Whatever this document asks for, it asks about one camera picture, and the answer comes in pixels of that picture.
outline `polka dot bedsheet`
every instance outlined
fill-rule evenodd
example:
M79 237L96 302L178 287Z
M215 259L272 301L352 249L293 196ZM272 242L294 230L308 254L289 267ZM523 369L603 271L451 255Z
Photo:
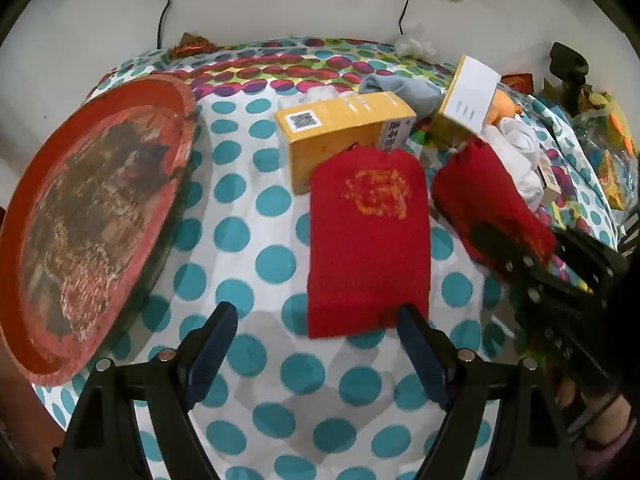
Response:
M278 160L273 113L281 96L331 84L357 89L367 73L427 78L446 91L455 67L399 59L388 44L294 38L219 48L171 61L148 52L108 73L89 97L151 72L191 85L199 119L186 211L158 283L132 325L104 345L68 384L35 386L66 428L95 361L143 362L176 348L220 301L240 317L238 334L191 420L226 480L410 480L433 445L444 412L430 401L396 330L336 338L306 337L308 196L293 196ZM563 195L540 208L547 224L575 225L614 246L617 233L593 170L571 128L539 101L511 97L537 131ZM428 185L450 156L428 131L406 150L420 158ZM430 322L461 348L516 362L523 334L508 292L473 263L431 204ZM575 281L562 262L552 271ZM135 403L143 449L156 480L168 473L144 402ZM476 480L492 437L490 402L466 478Z

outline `screw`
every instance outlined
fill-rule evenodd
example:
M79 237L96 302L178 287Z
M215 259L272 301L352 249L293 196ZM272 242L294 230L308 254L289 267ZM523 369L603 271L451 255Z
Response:
M525 357L522 360L522 365L531 372L538 368L538 362L533 357Z
M103 372L105 370L108 370L110 366L111 366L111 361L109 359L100 359L95 364L95 369L98 370L99 372Z
M527 293L533 303L540 303L540 293L535 288L530 288Z
M472 350L469 350L469 348L463 348L458 350L458 359L460 359L462 362L470 363L475 358L476 358L476 353L473 352Z
M158 359L163 363L170 361L175 357L175 350L173 348L165 348L158 352Z

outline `yellow box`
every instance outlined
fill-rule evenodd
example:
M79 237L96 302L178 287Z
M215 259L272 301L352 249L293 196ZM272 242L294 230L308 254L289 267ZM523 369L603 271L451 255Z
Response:
M281 162L295 194L308 191L318 164L354 145L390 152L404 146L415 112L392 92L352 95L298 105L275 114Z

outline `white wall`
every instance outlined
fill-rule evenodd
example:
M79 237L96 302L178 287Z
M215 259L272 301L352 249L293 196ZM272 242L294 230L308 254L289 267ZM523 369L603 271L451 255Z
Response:
M186 30L218 44L305 35L393 41L403 4L174 0L164 45L175 44ZM15 174L105 72L155 47L162 6L164 0L29 4L0 48L0 158ZM442 60L470 54L498 72L533 72L538 80L552 42L569 45L589 61L589 82L620 100L640 139L640 60L591 0L412 0L404 24L420 22ZM0 205L15 186L9 181L0 171Z

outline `worn red tray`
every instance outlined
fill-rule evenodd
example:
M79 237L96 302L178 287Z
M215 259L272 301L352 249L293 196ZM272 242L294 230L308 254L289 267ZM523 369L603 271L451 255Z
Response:
M83 105L31 161L0 233L2 338L31 382L67 382L152 288L195 120L185 83L140 78Z

